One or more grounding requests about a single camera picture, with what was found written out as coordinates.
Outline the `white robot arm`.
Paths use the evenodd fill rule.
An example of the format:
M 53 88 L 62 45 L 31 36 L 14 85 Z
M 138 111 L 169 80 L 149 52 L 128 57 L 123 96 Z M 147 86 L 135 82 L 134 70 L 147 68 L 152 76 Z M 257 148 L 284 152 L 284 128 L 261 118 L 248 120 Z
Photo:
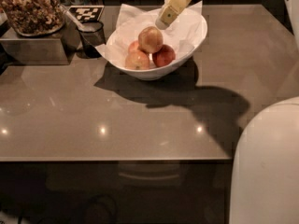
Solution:
M 228 224 L 299 224 L 299 83 L 280 89 L 237 144 Z

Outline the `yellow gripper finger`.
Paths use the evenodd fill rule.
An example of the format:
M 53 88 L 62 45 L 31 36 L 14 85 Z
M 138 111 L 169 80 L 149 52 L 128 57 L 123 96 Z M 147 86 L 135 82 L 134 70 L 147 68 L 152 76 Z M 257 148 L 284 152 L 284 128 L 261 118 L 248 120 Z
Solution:
M 167 29 L 192 0 L 164 0 L 155 25 L 161 29 Z

